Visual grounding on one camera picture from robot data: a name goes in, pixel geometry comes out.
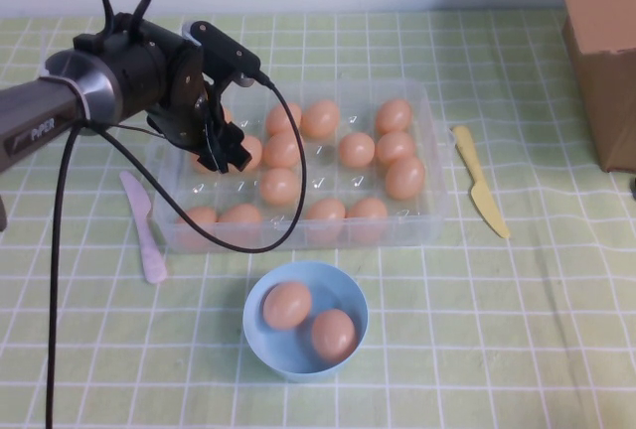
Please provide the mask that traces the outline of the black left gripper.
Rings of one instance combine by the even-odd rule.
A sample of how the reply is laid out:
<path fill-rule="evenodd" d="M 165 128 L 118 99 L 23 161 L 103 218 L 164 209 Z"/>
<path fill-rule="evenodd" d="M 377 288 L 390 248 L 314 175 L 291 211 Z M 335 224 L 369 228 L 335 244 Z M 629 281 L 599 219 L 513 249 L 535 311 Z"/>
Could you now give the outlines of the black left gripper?
<path fill-rule="evenodd" d="M 167 65 L 166 90 L 147 109 L 147 122 L 176 147 L 196 149 L 192 154 L 207 170 L 227 174 L 230 164 L 243 171 L 251 162 L 243 146 L 245 135 L 226 123 L 220 99 L 203 78 L 203 65 L 201 47 L 185 41 L 176 49 Z"/>

